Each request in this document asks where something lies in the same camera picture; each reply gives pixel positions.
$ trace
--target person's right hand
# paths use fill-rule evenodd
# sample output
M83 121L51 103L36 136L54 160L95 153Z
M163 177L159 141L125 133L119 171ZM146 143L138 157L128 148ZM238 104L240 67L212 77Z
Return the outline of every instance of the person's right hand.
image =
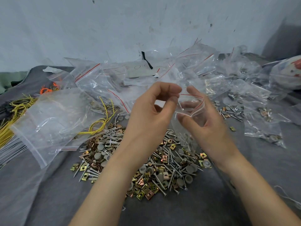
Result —
M187 87L187 92L204 98L205 111L192 118L178 114L178 120L193 135L210 159L221 170L226 172L226 164L235 160L235 157L239 156L240 152L228 133L224 119L216 111L207 95L200 93L193 86ZM204 127L198 125L200 120L204 121Z

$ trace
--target wall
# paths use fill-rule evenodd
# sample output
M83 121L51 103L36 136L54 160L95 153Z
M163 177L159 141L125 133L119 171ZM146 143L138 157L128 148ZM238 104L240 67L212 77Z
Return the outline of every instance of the wall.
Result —
M137 60L197 38L220 52L244 44L270 54L281 26L300 27L300 9L301 0L1 0L0 71L68 65L63 57Z

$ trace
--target black strip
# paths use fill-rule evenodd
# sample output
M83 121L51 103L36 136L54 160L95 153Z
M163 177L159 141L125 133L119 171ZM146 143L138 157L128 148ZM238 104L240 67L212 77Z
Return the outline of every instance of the black strip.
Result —
M142 51L141 53L142 53L143 59L144 59L145 61L147 61L146 58L145 58L144 52ZM153 69L153 67L151 66L151 64L150 64L148 61L147 61L147 63L148 63L148 65L149 65L149 67L150 67L151 69Z

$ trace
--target person's left hand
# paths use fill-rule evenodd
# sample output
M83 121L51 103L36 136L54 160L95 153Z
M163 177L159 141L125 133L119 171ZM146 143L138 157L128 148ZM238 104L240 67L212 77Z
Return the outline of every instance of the person's left hand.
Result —
M177 84L156 82L136 100L119 146L134 159L134 167L139 168L147 162L162 142L181 91ZM156 99L166 101L163 108L155 105Z

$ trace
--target coiled yellow wire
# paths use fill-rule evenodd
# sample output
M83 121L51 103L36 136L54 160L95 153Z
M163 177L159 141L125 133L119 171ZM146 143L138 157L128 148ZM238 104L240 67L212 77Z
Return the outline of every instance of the coiled yellow wire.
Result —
M0 148L3 147L13 136L14 133L10 130L10 126L15 123L24 113L25 111L31 107L38 98L33 98L31 96L26 96L26 98L18 99L12 101L10 105L14 106L15 108L11 111L13 112L13 117L10 121L5 122L0 127ZM16 104L18 101L22 100L29 100L28 102L23 102L20 104Z
M108 118L108 111L107 111L107 108L106 108L105 104L103 103L102 98L101 98L101 97L99 97L99 98L100 98L100 100L101 100L101 102L102 102L102 104L103 104L103 106L104 106L104 108L105 108L105 110L106 110L106 116L107 116L107 118L101 118L100 120L94 122L93 124L91 124L91 126L90 126L88 132L80 132L80 133L78 133L78 135L83 135L83 134L94 135L94 134L96 134L96 133L98 133L98 132L101 132L101 131L106 127L106 124L109 122L109 120L110 120L110 119L115 115L115 113L117 112L117 111L114 110L114 104L113 104L113 101L110 99L110 100L111 100L111 103L112 103L112 107L113 107L113 115L112 115L111 117ZM96 124L100 123L100 122L102 123L101 127L100 127L99 129L93 131L93 127L94 127Z

